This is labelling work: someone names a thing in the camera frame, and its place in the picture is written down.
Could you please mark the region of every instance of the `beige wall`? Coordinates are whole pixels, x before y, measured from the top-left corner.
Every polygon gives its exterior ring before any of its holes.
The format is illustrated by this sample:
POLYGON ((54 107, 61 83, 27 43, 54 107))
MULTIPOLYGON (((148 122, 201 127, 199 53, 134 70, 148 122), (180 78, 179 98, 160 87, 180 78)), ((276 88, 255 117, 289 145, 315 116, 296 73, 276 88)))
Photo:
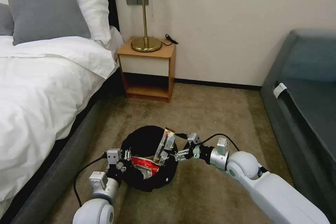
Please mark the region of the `beige wall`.
MULTIPOLYGON (((152 0, 148 34, 169 33, 177 48, 176 77, 262 85, 293 28, 336 29, 334 0, 152 0)), ((124 39, 143 34, 139 6, 117 0, 124 39)))

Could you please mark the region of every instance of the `white duvet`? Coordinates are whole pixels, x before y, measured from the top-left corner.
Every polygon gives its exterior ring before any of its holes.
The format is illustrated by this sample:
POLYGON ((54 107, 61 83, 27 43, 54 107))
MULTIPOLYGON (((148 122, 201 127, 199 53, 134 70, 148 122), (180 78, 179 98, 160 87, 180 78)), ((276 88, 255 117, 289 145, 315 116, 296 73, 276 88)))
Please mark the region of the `white duvet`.
POLYGON ((0 203, 32 177, 115 69, 113 52, 86 38, 12 41, 0 37, 0 203))

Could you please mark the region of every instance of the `beige carpet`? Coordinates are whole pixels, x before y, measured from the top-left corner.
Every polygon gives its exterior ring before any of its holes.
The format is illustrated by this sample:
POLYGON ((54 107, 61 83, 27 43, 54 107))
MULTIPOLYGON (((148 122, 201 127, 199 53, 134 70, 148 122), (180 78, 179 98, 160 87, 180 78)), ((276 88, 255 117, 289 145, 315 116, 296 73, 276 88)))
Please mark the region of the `beige carpet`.
MULTIPOLYGON (((214 133, 229 135, 241 150, 253 153, 268 170, 292 183, 258 91, 176 84, 169 104, 125 99, 106 100, 104 114, 83 164, 145 125, 169 127, 176 132, 197 132, 202 139, 214 133)), ((207 145, 215 145, 217 138, 207 145)), ((179 149, 185 141, 180 140, 179 149)), ((77 182, 82 201, 90 199, 88 168, 77 182)), ((59 199, 47 224, 71 223, 78 203, 71 186, 59 199)), ((169 185, 152 193, 128 188, 124 183, 115 205, 115 223, 271 223, 236 181, 203 160, 180 163, 169 185)))

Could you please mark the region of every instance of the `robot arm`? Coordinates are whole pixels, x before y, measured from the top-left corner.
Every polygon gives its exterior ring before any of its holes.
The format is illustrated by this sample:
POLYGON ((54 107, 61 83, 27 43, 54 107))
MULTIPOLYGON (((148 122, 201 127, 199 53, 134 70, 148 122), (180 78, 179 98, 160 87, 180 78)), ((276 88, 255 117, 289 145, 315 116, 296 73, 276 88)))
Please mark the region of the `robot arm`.
POLYGON ((226 138, 220 138, 216 148, 200 145, 199 158, 242 184, 255 204, 274 223, 329 224, 320 209, 280 176, 263 168, 255 156, 243 151, 229 156, 227 146, 226 138))
MULTIPOLYGON (((196 133, 188 136, 187 149, 177 153, 165 150, 183 161, 194 157, 214 165, 249 192, 255 204, 274 222, 279 224, 330 224, 323 212, 276 174, 268 172, 250 153, 238 151, 229 156, 226 138, 220 138, 216 148, 201 144, 196 133)), ((121 158, 119 149, 107 152, 109 172, 93 172, 90 182, 93 197, 77 210, 73 224, 113 223, 113 204, 117 195, 120 176, 129 162, 129 153, 121 158)))

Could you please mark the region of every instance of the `nightstand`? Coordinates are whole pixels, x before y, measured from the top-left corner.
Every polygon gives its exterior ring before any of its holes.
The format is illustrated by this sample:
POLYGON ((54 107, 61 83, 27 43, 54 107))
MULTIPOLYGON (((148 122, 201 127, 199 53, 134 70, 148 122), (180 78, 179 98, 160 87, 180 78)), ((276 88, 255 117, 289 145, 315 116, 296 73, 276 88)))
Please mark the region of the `nightstand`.
POLYGON ((118 59, 127 98, 170 102, 175 77, 176 45, 162 45, 154 52, 131 48, 131 37, 119 50, 118 59))

